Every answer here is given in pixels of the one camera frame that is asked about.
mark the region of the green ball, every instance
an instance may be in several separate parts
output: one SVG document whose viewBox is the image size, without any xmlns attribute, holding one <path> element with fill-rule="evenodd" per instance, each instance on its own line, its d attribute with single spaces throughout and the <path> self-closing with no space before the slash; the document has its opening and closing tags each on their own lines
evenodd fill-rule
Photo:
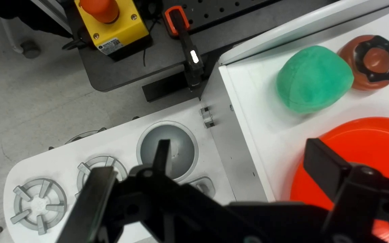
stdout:
<svg viewBox="0 0 389 243">
<path fill-rule="evenodd" d="M 310 113 L 337 101 L 352 84 L 351 67 L 321 45 L 294 53 L 279 70 L 276 91 L 291 110 Z"/>
</svg>

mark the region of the red knob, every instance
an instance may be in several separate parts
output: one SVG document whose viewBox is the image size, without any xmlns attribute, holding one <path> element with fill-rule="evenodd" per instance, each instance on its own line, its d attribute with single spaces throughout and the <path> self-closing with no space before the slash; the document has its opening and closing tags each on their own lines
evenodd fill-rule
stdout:
<svg viewBox="0 0 389 243">
<path fill-rule="evenodd" d="M 81 0 L 81 6 L 101 22 L 113 22 L 118 16 L 116 0 Z"/>
</svg>

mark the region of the green sponge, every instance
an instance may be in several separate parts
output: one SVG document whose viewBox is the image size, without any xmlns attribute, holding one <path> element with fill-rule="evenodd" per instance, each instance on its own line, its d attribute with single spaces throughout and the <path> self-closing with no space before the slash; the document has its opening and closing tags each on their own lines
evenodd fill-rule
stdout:
<svg viewBox="0 0 389 243">
<path fill-rule="evenodd" d="M 335 52 L 312 45 L 279 70 L 276 91 L 291 110 L 310 113 L 337 101 L 352 84 L 351 67 Z"/>
</svg>

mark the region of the orange object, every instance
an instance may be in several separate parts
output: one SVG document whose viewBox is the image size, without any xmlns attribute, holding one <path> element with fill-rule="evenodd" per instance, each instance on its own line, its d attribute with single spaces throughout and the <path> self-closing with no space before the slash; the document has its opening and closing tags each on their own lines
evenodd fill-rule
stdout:
<svg viewBox="0 0 389 243">
<path fill-rule="evenodd" d="M 389 40 L 362 35 L 348 41 L 339 53 L 353 71 L 355 89 L 380 89 L 389 84 Z"/>
<path fill-rule="evenodd" d="M 190 22 L 187 20 L 186 14 L 185 14 L 185 10 L 183 10 L 182 5 L 172 5 L 172 6 L 167 8 L 163 12 L 163 18 L 164 18 L 168 35 L 172 36 L 172 37 L 176 37 L 178 36 L 178 29 L 174 25 L 174 22 L 171 20 L 171 16 L 170 16 L 170 13 L 172 13 L 172 12 L 178 12 L 179 13 L 179 16 L 182 17 L 183 26 L 185 26 L 186 30 L 190 29 Z"/>
<path fill-rule="evenodd" d="M 118 17 L 116 0 L 81 0 L 81 6 L 101 22 L 113 22 Z"/>
<path fill-rule="evenodd" d="M 366 117 L 341 124 L 320 137 L 347 161 L 367 164 L 389 178 L 389 118 Z M 298 164 L 290 198 L 332 209 L 333 202 Z M 389 224 L 376 219 L 372 233 L 389 243 Z"/>
</svg>

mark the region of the orange plastic disc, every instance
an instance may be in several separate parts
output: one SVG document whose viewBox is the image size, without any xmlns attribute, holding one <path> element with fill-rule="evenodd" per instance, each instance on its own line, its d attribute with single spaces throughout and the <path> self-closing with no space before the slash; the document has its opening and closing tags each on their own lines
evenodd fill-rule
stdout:
<svg viewBox="0 0 389 243">
<path fill-rule="evenodd" d="M 118 16 L 116 0 L 81 0 L 79 3 L 101 22 L 113 22 Z"/>
<path fill-rule="evenodd" d="M 389 117 L 366 117 L 341 124 L 320 137 L 349 163 L 367 164 L 389 178 Z M 333 202 L 308 175 L 299 161 L 293 179 L 290 198 L 325 209 Z M 389 243 L 389 224 L 376 219 L 372 233 Z"/>
</svg>

